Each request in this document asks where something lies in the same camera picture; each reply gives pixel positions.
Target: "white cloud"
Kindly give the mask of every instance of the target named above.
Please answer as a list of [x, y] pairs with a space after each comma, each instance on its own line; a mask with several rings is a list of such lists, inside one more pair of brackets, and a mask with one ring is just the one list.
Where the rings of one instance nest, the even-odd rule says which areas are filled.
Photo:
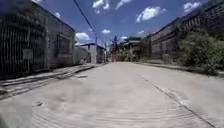
[[89, 35], [86, 34], [85, 32], [76, 33], [76, 37], [79, 40], [90, 40]]
[[125, 39], [127, 39], [127, 38], [128, 38], [127, 36], [122, 36], [122, 37], [121, 37], [122, 40], [125, 40]]
[[41, 3], [43, 0], [32, 0], [35, 3]]
[[109, 10], [109, 0], [97, 0], [96, 2], [93, 2], [93, 8], [95, 9], [94, 11], [96, 14], [100, 14], [100, 9]]
[[79, 45], [82, 45], [82, 43], [81, 42], [77, 42], [75, 45], [79, 46]]
[[184, 4], [183, 8], [184, 8], [184, 12], [190, 12], [194, 9], [196, 9], [198, 6], [200, 6], [201, 3], [200, 2], [194, 2], [194, 3], [186, 3]]
[[104, 5], [104, 0], [97, 0], [96, 2], [93, 2], [93, 8], [99, 8]]
[[95, 12], [96, 14], [100, 14], [100, 10], [99, 10], [99, 9], [94, 10], [94, 12]]
[[56, 12], [56, 13], [54, 13], [54, 15], [57, 17], [57, 18], [61, 18], [61, 14], [60, 13], [58, 13], [58, 12]]
[[121, 1], [117, 4], [117, 6], [116, 6], [115, 9], [119, 9], [119, 8], [120, 8], [121, 6], [123, 6], [124, 4], [130, 3], [130, 2], [132, 2], [132, 0], [121, 0]]
[[142, 31], [138, 32], [138, 34], [141, 35], [141, 34], [143, 34], [144, 32], [145, 32], [145, 31], [142, 30]]
[[110, 3], [108, 0], [106, 0], [105, 5], [103, 6], [104, 10], [109, 10], [110, 9]]
[[111, 31], [110, 31], [110, 30], [107, 30], [107, 29], [104, 29], [104, 30], [102, 31], [102, 33], [103, 33], [103, 34], [110, 34]]
[[145, 8], [145, 10], [143, 10], [142, 13], [137, 16], [136, 22], [150, 20], [151, 18], [156, 17], [165, 11], [166, 11], [165, 8], [161, 8], [159, 6], [155, 7], [149, 6]]

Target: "bush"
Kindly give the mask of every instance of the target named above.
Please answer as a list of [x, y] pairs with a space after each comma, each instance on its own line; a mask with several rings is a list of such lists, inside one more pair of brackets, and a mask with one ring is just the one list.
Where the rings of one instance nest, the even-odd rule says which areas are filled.
[[224, 42], [206, 32], [191, 32], [181, 41], [179, 56], [182, 65], [214, 75], [216, 69], [224, 69]]

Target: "street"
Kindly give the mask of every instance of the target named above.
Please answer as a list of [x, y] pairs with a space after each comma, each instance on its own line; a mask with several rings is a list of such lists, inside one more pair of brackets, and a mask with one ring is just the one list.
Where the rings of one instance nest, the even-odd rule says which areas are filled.
[[0, 117], [8, 128], [223, 128], [223, 106], [223, 78], [117, 62], [2, 100]]

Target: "road crack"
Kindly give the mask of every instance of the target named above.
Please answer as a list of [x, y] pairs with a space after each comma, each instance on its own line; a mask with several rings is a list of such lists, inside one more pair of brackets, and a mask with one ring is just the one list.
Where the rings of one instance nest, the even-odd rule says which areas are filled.
[[178, 101], [177, 99], [175, 99], [174, 97], [172, 97], [169, 93], [163, 91], [160, 87], [156, 86], [153, 82], [149, 81], [148, 79], [146, 79], [145, 77], [139, 75], [139, 77], [141, 79], [143, 79], [144, 81], [146, 81], [147, 83], [149, 83], [151, 86], [153, 86], [154, 88], [156, 88], [157, 90], [159, 90], [160, 92], [162, 92], [163, 94], [165, 94], [166, 96], [168, 96], [170, 99], [172, 99], [173, 101], [175, 101], [177, 104], [179, 104], [180, 106], [184, 107], [186, 110], [188, 110], [189, 112], [191, 112], [193, 115], [195, 115], [197, 118], [199, 118], [200, 120], [202, 120], [203, 122], [205, 122], [206, 124], [208, 124], [210, 127], [212, 128], [216, 128], [215, 125], [213, 125], [211, 122], [209, 122], [208, 120], [204, 119], [203, 117], [201, 117], [199, 114], [197, 114], [195, 111], [191, 110], [189, 107], [187, 107], [186, 105], [182, 104], [180, 101]]

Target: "metal gate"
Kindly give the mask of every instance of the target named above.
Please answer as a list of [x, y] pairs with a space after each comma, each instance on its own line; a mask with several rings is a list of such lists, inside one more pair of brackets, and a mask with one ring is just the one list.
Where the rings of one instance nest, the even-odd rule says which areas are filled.
[[0, 18], [0, 79], [45, 70], [46, 30], [28, 16]]

